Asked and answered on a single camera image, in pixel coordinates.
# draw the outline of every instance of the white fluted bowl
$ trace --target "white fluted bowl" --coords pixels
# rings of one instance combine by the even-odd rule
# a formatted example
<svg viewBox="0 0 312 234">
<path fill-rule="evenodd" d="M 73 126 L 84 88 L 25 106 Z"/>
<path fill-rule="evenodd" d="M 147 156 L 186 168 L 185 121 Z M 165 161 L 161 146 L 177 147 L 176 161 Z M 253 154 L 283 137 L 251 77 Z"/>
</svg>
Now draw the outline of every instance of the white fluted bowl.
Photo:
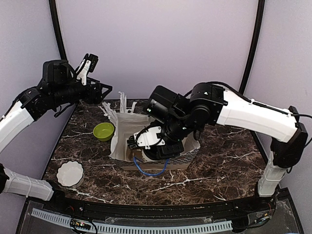
<svg viewBox="0 0 312 234">
<path fill-rule="evenodd" d="M 77 161 L 69 161 L 63 163 L 58 169 L 57 179 L 58 183 L 63 187 L 77 188 L 79 187 L 84 178 L 84 169 L 82 164 Z"/>
</svg>

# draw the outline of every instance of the gray wall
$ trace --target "gray wall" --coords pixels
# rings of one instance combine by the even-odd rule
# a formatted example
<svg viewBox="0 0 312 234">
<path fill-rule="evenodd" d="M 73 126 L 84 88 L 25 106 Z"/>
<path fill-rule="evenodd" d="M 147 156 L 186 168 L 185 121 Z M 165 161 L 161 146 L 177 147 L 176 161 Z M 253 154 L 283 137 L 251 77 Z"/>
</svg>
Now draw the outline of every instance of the gray wall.
<svg viewBox="0 0 312 234">
<path fill-rule="evenodd" d="M 267 1 L 246 95 L 261 102 L 312 114 L 312 1 Z M 312 119 L 302 118 L 312 135 Z M 269 151 L 270 138 L 260 136 Z M 288 187 L 305 233 L 312 233 L 312 144 L 281 182 Z"/>
<path fill-rule="evenodd" d="M 37 85 L 42 64 L 59 59 L 47 0 L 5 0 L 0 6 L 0 115 L 23 90 Z M 23 131 L 1 153 L 5 167 L 41 178 L 68 118 L 47 113 Z M 0 233 L 14 234 L 25 199 L 0 195 Z"/>
<path fill-rule="evenodd" d="M 91 77 L 148 98 L 159 84 L 185 93 L 202 81 L 239 87 L 257 0 L 58 1 L 69 61 L 99 63 Z"/>
</svg>

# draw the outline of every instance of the white paper bag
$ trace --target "white paper bag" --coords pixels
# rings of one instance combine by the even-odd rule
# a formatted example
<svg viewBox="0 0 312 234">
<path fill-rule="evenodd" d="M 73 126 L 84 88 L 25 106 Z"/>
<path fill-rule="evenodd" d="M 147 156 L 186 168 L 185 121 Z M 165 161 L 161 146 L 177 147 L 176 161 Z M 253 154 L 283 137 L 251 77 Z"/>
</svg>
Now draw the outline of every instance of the white paper bag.
<svg viewBox="0 0 312 234">
<path fill-rule="evenodd" d="M 110 104 L 104 102 L 100 107 L 105 116 L 115 126 L 115 133 L 111 141 L 111 154 L 109 157 L 112 159 L 133 162 L 132 159 L 127 158 L 127 139 L 134 133 L 141 131 L 144 127 L 150 125 L 155 119 L 147 115 L 133 113 L 136 102 L 133 103 L 131 109 L 126 108 L 127 97 L 124 93 L 120 93 L 120 113 L 110 108 Z M 184 152 L 181 156 L 194 156 L 194 153 L 200 148 L 199 142 L 194 140 L 192 135 L 189 135 L 183 140 Z"/>
</svg>

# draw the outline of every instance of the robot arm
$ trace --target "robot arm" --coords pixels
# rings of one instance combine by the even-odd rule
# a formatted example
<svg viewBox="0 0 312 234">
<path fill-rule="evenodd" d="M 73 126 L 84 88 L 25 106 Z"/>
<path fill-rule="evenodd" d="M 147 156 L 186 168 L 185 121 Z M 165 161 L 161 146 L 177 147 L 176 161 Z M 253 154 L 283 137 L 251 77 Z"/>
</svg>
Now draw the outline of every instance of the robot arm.
<svg viewBox="0 0 312 234">
<path fill-rule="evenodd" d="M 272 136 L 269 163 L 258 183 L 261 197 L 272 196 L 287 168 L 301 158 L 308 134 L 294 107 L 280 109 L 247 99 L 237 91 L 208 82 L 197 84 L 190 98 L 156 87 L 145 111 L 156 119 L 128 140 L 131 149 L 142 148 L 145 161 L 177 157 L 182 140 L 201 132 L 206 124 L 231 125 Z"/>
<path fill-rule="evenodd" d="M 58 107 L 68 103 L 55 114 L 57 117 L 80 100 L 99 104 L 112 91 L 112 86 L 87 77 L 89 72 L 93 72 L 97 61 L 97 56 L 86 54 L 76 70 L 66 60 L 45 62 L 39 84 L 19 94 L 9 111 L 0 118 L 0 153 L 23 129 L 48 110 L 56 112 Z M 47 181 L 19 175 L 0 164 L 1 192 L 50 200 L 54 188 Z"/>
</svg>

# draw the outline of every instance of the black marble surface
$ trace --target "black marble surface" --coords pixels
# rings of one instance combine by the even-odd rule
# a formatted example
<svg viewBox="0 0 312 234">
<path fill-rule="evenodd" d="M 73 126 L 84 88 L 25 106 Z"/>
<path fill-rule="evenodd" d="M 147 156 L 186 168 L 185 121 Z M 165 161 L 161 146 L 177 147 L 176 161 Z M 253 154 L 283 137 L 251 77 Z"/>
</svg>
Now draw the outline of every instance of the black marble surface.
<svg viewBox="0 0 312 234">
<path fill-rule="evenodd" d="M 141 113 L 144 100 L 135 113 Z M 119 100 L 108 101 L 119 110 Z M 207 126 L 201 148 L 186 170 L 166 170 L 157 177 L 124 171 L 108 157 L 110 142 L 100 142 L 93 128 L 108 122 L 97 105 L 80 103 L 69 120 L 48 164 L 44 179 L 57 181 L 58 168 L 77 160 L 85 169 L 83 184 L 63 188 L 66 196 L 113 204 L 186 205 L 252 196 L 265 163 L 248 130 Z"/>
</svg>

